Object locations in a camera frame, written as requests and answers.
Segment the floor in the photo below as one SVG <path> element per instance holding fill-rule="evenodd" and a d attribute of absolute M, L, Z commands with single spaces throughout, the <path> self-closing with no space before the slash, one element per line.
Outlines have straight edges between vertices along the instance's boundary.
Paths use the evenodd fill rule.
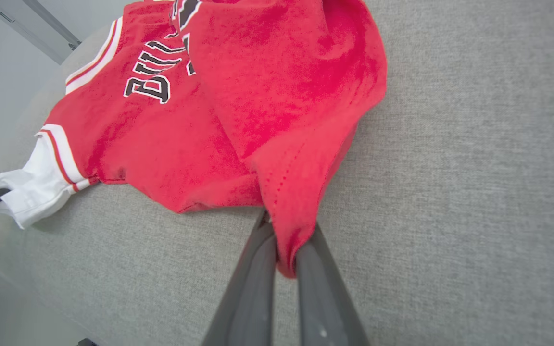
<path fill-rule="evenodd" d="M 76 346 L 85 333 L 0 278 L 0 346 Z"/>

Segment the red stripe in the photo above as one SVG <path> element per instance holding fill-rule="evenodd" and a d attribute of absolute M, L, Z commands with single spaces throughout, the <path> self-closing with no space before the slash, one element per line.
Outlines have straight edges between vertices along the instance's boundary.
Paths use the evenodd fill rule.
<path fill-rule="evenodd" d="M 113 27 L 113 33 L 110 35 L 110 38 L 108 39 L 108 45 L 106 46 L 106 49 L 104 49 L 104 51 L 101 53 L 101 56 L 99 59 L 97 59 L 97 61 L 89 66 L 86 70 L 84 70 L 81 74 L 73 77 L 72 79 L 70 79 L 70 81 L 68 83 L 65 83 L 66 86 L 70 85 L 70 83 L 72 83 L 73 81 L 79 79 L 80 77 L 84 76 L 87 74 L 87 72 L 89 72 L 90 70 L 92 70 L 92 68 L 94 68 L 95 66 L 97 66 L 97 64 L 99 64 L 101 62 L 101 60 L 104 58 L 104 55 L 106 55 L 106 53 L 108 52 L 108 49 L 110 49 L 110 46 L 112 45 L 113 43 L 113 40 L 114 40 L 114 34 L 116 33 L 117 31 L 117 20 L 115 20 L 114 22 L 114 27 Z"/>
<path fill-rule="evenodd" d="M 55 137 L 52 135 L 52 132 L 50 130 L 42 129 L 42 132 L 48 134 L 48 137 L 50 138 L 50 142 L 52 143 L 52 147 L 55 151 L 55 160 L 57 162 L 57 166 L 59 166 L 59 171 L 61 171 L 61 174 L 63 175 L 63 178 L 68 183 L 72 184 L 72 188 L 74 191 L 78 192 L 78 188 L 76 184 L 68 177 L 68 175 L 65 173 L 65 170 L 63 169 L 63 164 L 61 163 L 61 157 L 59 156 L 59 149 L 57 149 L 57 142 L 55 142 Z"/>

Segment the basketball jersey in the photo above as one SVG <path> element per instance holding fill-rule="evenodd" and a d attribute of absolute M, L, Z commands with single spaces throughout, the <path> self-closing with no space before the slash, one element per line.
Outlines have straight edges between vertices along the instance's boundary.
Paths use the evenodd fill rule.
<path fill-rule="evenodd" d="M 0 212 L 24 227 L 97 182 L 175 212 L 264 204 L 293 274 L 385 71 L 359 0 L 129 4 L 66 79 L 26 166 L 0 175 Z"/>

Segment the white trim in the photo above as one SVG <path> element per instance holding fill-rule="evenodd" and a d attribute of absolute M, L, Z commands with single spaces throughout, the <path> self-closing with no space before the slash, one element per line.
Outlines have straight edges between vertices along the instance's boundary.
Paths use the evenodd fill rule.
<path fill-rule="evenodd" d="M 101 46 L 100 51 L 97 52 L 97 55 L 95 55 L 95 58 L 92 61 L 88 62 L 83 67 L 81 67 L 78 70 L 76 70 L 75 72 L 73 72 L 70 76 L 68 76 L 68 78 L 65 79 L 66 84 L 68 84 L 70 82 L 70 79 L 72 79 L 73 77 L 76 77 L 77 75 L 85 72 L 85 70 L 87 70 L 88 68 L 93 66 L 95 63 L 97 63 L 97 61 L 101 57 L 101 55 L 104 54 L 104 50 L 106 50 L 106 48 L 108 47 L 108 42 L 110 42 L 110 37 L 112 37 L 112 35 L 113 35 L 113 30 L 114 30 L 114 24 L 115 23 L 116 23 L 116 20 L 112 24 L 110 24 L 110 31 L 108 31 L 108 36 L 106 37 L 106 42 L 104 42 L 104 44 Z"/>
<path fill-rule="evenodd" d="M 90 181 L 88 181 L 88 179 L 81 180 L 76 184 L 76 187 L 79 191 L 83 190 L 84 188 L 87 188 L 89 186 L 91 186 L 91 183 L 90 183 Z"/>
<path fill-rule="evenodd" d="M 99 61 L 97 65 L 95 65 L 94 68 L 88 70 L 83 76 L 79 77 L 75 81 L 71 82 L 66 86 L 65 93 L 70 94 L 70 92 L 73 92 L 77 88 L 80 88 L 81 86 L 85 85 L 86 83 L 90 82 L 95 75 L 97 75 L 98 72 L 101 71 L 106 64 L 108 64 L 114 57 L 114 53 L 116 53 L 117 48 L 119 47 L 119 40 L 121 39 L 121 28 L 123 27 L 123 17 L 115 20 L 115 26 L 114 26 L 114 37 L 112 39 L 112 43 L 110 46 L 108 46 L 108 50 L 106 51 L 104 57 Z"/>
<path fill-rule="evenodd" d="M 48 136 L 48 134 L 46 132 L 40 131 L 36 134 L 36 137 L 38 137 L 38 141 L 40 140 L 40 138 L 44 139 L 44 143 L 46 143 L 46 146 L 48 147 L 49 155 L 52 156 L 52 162 L 55 164 L 55 167 L 57 168 L 55 169 L 55 171 L 59 173 L 59 177 L 61 178 L 61 181 L 64 181 L 66 184 L 70 184 L 66 181 L 63 175 L 63 172 L 59 169 L 59 166 L 57 165 L 57 157 L 56 157 L 57 154 L 55 153 L 57 151 L 57 148 L 53 147 L 53 143 L 50 141 L 50 137 Z"/>
<path fill-rule="evenodd" d="M 59 158 L 61 159 L 61 164 L 63 165 L 63 169 L 65 170 L 65 173 L 68 175 L 70 180 L 72 180 L 72 182 L 74 183 L 78 183 L 78 182 L 81 182 L 82 180 L 85 180 L 86 178 L 83 177 L 83 175 L 81 175 L 76 165 L 76 162 L 74 161 L 74 156 L 72 155 L 72 149 L 70 148 L 70 143 L 68 142 L 68 136 L 65 135 L 65 131 L 63 127 L 55 124 L 44 124 L 42 129 L 49 130 L 50 133 L 52 133 L 52 136 L 55 138 L 55 144 L 57 145 L 56 150 L 57 152 L 59 152 Z M 42 133 L 44 134 L 44 136 L 48 136 L 48 134 L 44 132 L 38 132 L 38 133 L 39 134 Z"/>
<path fill-rule="evenodd" d="M 174 20 L 176 18 L 176 4 L 178 3 L 178 0 L 174 0 L 174 2 L 172 3 L 172 16 L 170 18 L 170 20 Z"/>

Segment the gray upholstery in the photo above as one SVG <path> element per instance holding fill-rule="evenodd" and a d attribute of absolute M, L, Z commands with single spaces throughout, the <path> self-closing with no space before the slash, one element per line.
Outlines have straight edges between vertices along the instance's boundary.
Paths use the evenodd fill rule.
<path fill-rule="evenodd" d="M 554 1 L 368 5 L 388 91 L 318 218 L 372 343 L 554 345 Z M 0 171 L 106 32 L 37 94 Z M 0 273 L 102 346 L 197 345 L 258 213 L 99 185 L 28 230 L 0 215 Z M 276 291 L 275 345 L 296 345 L 295 281 Z"/>

